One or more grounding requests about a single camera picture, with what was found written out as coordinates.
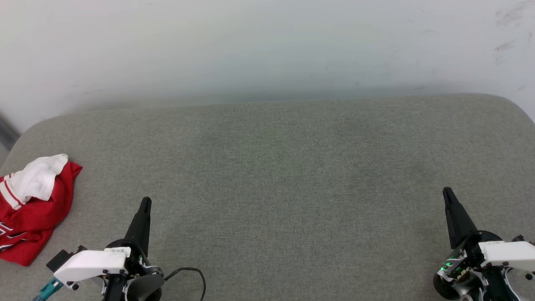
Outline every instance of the wire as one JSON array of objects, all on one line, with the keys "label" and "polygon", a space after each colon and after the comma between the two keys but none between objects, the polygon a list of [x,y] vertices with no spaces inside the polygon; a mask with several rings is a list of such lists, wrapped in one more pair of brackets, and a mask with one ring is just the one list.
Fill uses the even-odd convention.
[{"label": "wire", "polygon": [[174,270],[171,274],[169,274],[169,276],[167,276],[166,278],[164,278],[164,281],[169,280],[169,278],[173,277],[174,275],[176,275],[176,274],[177,274],[178,272],[180,272],[181,270],[193,270],[193,271],[195,271],[195,272],[198,272],[198,273],[201,275],[201,278],[202,278],[202,286],[203,286],[203,289],[202,289],[202,296],[201,296],[201,301],[202,301],[202,299],[204,299],[204,293],[206,292],[206,280],[204,279],[204,275],[202,274],[201,270],[196,269],[196,268],[179,268],[179,269]]}]

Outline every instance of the white cloth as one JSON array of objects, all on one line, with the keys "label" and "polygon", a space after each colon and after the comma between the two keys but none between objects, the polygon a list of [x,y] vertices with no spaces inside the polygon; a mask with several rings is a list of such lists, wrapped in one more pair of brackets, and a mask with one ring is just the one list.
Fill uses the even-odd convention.
[{"label": "white cloth", "polygon": [[56,176],[61,173],[67,161],[66,154],[37,158],[23,170],[5,176],[3,180],[6,183],[0,185],[0,193],[4,197],[10,197],[11,192],[13,197],[23,203],[32,197],[48,201],[54,189]]}]

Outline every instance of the red and white garment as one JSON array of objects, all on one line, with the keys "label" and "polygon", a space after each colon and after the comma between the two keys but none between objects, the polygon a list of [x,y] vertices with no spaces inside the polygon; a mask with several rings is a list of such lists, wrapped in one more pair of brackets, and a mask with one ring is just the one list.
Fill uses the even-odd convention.
[{"label": "red and white garment", "polygon": [[0,178],[0,258],[28,266],[71,209],[82,167],[59,154]]}]

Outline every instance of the gray table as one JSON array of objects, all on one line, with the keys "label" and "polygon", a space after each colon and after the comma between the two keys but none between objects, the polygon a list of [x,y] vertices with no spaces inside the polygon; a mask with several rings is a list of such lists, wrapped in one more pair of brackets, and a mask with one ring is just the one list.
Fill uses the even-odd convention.
[{"label": "gray table", "polygon": [[[479,228],[535,240],[535,125],[496,96],[69,115],[22,135],[0,173],[58,153],[83,166],[71,212],[30,267],[0,262],[2,300],[30,300],[59,250],[121,238],[144,196],[149,259],[203,270],[205,300],[440,300],[444,186]],[[535,299],[523,274],[512,282]],[[201,291],[183,272],[162,300]],[[89,283],[51,300],[98,293]]]}]

